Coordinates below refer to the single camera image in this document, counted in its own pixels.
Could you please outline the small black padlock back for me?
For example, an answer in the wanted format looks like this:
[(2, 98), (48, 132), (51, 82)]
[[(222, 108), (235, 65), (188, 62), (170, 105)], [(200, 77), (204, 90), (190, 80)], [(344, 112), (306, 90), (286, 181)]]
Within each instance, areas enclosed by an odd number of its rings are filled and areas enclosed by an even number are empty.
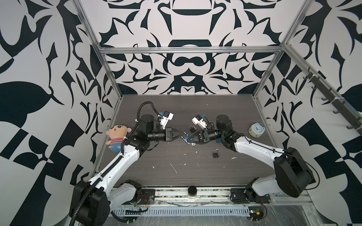
[(213, 156), (213, 158), (219, 158), (219, 157), (220, 157), (220, 154), (219, 154), (219, 152), (218, 152), (218, 149), (214, 149), (214, 150), (212, 151), (212, 156)]

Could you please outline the black padlock with key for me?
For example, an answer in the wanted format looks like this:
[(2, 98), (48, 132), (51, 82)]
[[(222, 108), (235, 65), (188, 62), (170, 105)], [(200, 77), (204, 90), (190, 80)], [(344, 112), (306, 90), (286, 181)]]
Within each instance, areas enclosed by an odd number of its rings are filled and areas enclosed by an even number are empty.
[(189, 126), (189, 130), (191, 133), (194, 133), (197, 131), (197, 128), (194, 125)]

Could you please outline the blue padlock with key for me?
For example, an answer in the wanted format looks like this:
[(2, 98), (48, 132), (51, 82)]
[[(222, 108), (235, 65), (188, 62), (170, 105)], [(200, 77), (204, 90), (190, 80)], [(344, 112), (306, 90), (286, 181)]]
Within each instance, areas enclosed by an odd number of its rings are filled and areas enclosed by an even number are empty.
[(186, 136), (186, 137), (183, 137), (181, 136), (181, 138), (185, 141), (186, 144), (188, 145), (191, 145), (191, 146), (195, 146), (196, 143), (194, 143), (194, 140), (193, 138), (191, 138), (191, 136)]

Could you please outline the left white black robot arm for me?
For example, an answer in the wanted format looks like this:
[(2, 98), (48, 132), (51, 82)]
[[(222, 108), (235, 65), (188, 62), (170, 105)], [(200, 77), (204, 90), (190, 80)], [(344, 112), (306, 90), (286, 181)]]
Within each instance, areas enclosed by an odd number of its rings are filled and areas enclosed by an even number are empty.
[(150, 150), (152, 141), (171, 142), (184, 132), (173, 127), (156, 130), (154, 117), (143, 115), (137, 120), (135, 128), (126, 129), (126, 134), (117, 156), (89, 181), (80, 181), (74, 187), (69, 225), (79, 222), (84, 226), (102, 226), (109, 214), (121, 204), (139, 201), (140, 184), (127, 180), (119, 188), (114, 188), (115, 184), (145, 151)]

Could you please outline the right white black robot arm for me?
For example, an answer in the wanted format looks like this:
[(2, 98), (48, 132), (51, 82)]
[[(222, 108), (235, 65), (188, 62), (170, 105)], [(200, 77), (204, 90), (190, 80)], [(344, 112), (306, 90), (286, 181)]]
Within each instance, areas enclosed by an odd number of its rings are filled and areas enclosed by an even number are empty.
[(203, 145), (219, 141), (225, 148), (253, 157), (274, 170), (273, 175), (249, 182), (241, 195), (232, 194), (233, 202), (257, 202), (266, 195), (277, 193), (298, 198), (314, 180), (312, 166), (296, 149), (281, 149), (256, 142), (236, 132), (226, 115), (217, 116), (215, 126), (203, 115), (195, 116), (192, 122), (201, 129), (186, 138), (188, 143)]

